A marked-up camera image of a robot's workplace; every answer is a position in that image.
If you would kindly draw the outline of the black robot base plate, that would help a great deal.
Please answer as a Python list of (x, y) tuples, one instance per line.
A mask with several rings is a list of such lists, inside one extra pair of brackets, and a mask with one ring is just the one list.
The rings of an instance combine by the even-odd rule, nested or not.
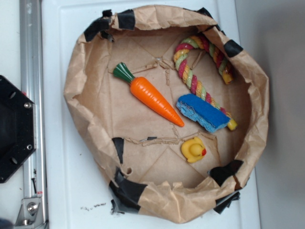
[(0, 182), (7, 182), (34, 151), (34, 103), (2, 75)]

